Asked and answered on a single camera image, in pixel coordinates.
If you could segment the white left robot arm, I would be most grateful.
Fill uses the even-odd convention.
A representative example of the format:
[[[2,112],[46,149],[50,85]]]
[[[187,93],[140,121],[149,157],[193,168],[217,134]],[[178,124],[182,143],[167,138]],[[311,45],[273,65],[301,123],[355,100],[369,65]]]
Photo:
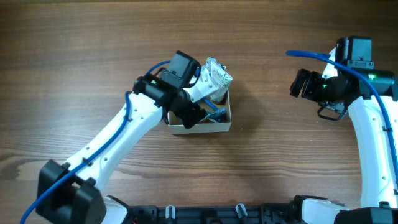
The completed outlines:
[[[206,116],[186,89],[193,87],[201,65],[177,51],[172,60],[154,66],[125,93],[126,104],[106,127],[82,150],[63,164],[49,160],[39,173],[32,211],[51,223],[125,223],[129,207],[103,196],[112,173],[134,145],[173,112],[189,129]]]

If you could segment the blue mouthwash bottle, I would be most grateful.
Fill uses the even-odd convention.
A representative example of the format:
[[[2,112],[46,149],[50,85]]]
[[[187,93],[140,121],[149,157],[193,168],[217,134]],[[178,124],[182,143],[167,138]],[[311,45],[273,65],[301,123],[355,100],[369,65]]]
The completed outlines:
[[[222,68],[224,71],[226,71],[226,66],[222,65],[221,63],[217,62],[217,59],[215,57],[208,57],[205,62],[205,67],[210,71],[211,70],[211,64],[215,63],[217,66]]]

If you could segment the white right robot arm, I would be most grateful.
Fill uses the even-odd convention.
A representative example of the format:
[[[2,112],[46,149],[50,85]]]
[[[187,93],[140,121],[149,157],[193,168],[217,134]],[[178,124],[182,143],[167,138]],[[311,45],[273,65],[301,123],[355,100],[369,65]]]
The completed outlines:
[[[325,198],[297,196],[294,218],[303,223],[397,223],[397,77],[377,70],[372,40],[349,36],[337,40],[328,54],[288,50],[288,56],[326,63],[322,73],[300,69],[290,95],[306,98],[338,114],[349,116],[361,164],[360,207],[350,209]]]

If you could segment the white lotion tube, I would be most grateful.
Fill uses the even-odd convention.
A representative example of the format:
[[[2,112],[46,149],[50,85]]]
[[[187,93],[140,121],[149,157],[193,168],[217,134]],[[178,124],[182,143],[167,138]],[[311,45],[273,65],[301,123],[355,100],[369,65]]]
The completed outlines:
[[[219,86],[219,89],[214,92],[210,98],[216,103],[221,103],[231,82],[233,81],[233,78],[227,71],[224,71],[215,63],[211,64],[210,75]]]

